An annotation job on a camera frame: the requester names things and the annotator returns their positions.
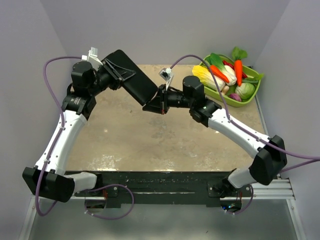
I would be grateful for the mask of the black tool case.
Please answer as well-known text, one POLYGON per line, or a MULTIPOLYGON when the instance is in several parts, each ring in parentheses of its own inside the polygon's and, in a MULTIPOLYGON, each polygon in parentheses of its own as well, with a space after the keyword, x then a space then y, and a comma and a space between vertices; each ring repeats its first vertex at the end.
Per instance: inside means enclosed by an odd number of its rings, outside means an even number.
POLYGON ((149 102, 158 91, 158 86, 129 58, 129 56, 121 49, 118 49, 104 60, 108 60, 117 69, 126 70, 127 73, 122 75, 124 81, 121 86, 141 105, 144 106, 149 102))

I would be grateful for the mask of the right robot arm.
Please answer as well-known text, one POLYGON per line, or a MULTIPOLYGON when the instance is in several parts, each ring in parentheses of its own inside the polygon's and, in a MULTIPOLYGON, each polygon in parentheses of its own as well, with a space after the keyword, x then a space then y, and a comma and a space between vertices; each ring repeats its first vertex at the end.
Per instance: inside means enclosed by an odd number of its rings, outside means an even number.
POLYGON ((233 197, 243 186, 253 183, 267 186, 287 164, 286 155, 278 150, 284 146, 281 137, 269 137, 229 117, 226 109, 205 96, 204 85, 196 76, 186 76, 182 90, 161 85, 142 109, 164 115, 169 108, 188 108, 193 120, 225 135, 252 157, 249 167, 233 170, 214 185, 220 194, 233 197))

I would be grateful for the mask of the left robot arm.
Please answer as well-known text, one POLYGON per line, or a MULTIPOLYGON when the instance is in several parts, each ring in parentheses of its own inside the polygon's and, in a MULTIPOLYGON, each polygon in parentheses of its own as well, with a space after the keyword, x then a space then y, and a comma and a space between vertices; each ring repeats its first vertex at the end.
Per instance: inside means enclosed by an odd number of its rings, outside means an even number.
POLYGON ((86 190, 99 196, 104 184, 90 172, 66 175, 70 151, 80 131, 87 123, 96 96, 106 89, 117 90, 138 72, 136 65, 120 66, 108 59, 86 57, 72 67, 71 84, 60 107, 60 117, 54 133, 34 167, 26 167, 22 178, 36 197, 66 203, 73 194, 86 190))

